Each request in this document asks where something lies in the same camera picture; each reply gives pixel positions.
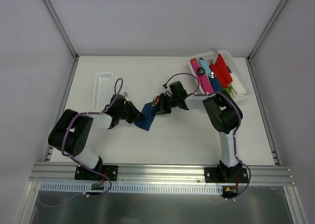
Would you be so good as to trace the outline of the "blue paper napkin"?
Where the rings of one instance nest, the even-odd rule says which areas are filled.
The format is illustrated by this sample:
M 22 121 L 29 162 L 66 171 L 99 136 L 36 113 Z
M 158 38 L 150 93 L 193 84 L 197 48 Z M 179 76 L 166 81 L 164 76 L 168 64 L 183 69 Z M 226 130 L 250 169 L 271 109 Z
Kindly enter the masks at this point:
M 155 106 L 152 102 L 146 103 L 141 111 L 142 115 L 145 116 L 144 119 L 135 122 L 135 126 L 143 130 L 149 131 L 150 127 L 155 119 L 155 114 L 153 113 Z

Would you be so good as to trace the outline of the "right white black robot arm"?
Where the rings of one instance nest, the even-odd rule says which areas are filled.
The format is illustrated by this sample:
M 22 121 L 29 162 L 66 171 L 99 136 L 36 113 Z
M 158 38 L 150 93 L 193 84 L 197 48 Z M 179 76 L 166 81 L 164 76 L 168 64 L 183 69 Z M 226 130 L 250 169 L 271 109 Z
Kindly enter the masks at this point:
M 172 108 L 204 110 L 219 132 L 221 160 L 217 168 L 206 173 L 206 178 L 234 182 L 243 168 L 237 155 L 237 130 L 243 114 L 231 96 L 225 91 L 206 94 L 188 94 L 180 81 L 170 84 L 171 92 L 164 92 L 153 100 L 154 115 L 170 114 Z

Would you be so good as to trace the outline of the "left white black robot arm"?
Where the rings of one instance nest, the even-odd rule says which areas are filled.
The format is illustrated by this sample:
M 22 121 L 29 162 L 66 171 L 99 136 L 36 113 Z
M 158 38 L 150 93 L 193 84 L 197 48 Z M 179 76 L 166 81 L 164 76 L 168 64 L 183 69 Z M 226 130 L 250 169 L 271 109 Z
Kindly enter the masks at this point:
M 72 109 L 63 112 L 48 137 L 48 144 L 85 167 L 93 180 L 103 174 L 102 158 L 86 147 L 91 130 L 112 129 L 121 120 L 134 124 L 146 117 L 125 96 L 115 94 L 101 112 L 78 113 Z

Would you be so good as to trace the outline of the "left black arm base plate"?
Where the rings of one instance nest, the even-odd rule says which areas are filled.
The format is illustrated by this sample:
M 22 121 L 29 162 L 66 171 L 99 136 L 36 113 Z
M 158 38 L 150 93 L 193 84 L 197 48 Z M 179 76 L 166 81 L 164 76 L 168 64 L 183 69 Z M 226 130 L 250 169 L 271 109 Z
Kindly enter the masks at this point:
M 107 176 L 111 181 L 116 181 L 118 176 L 119 167 L 117 165 L 102 165 L 100 171 L 90 171 L 83 168 L 82 166 L 77 166 L 74 174 L 74 180 L 79 181 L 100 181 L 104 177 L 100 175 L 103 174 Z

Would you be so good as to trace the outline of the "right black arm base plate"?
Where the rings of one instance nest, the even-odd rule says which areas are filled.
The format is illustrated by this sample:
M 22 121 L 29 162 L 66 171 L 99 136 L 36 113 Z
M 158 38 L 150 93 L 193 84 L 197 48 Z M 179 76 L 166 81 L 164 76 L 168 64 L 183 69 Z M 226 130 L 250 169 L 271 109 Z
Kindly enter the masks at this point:
M 245 168 L 225 169 L 222 167 L 204 168 L 204 178 L 206 183 L 241 183 L 249 181 L 248 173 Z

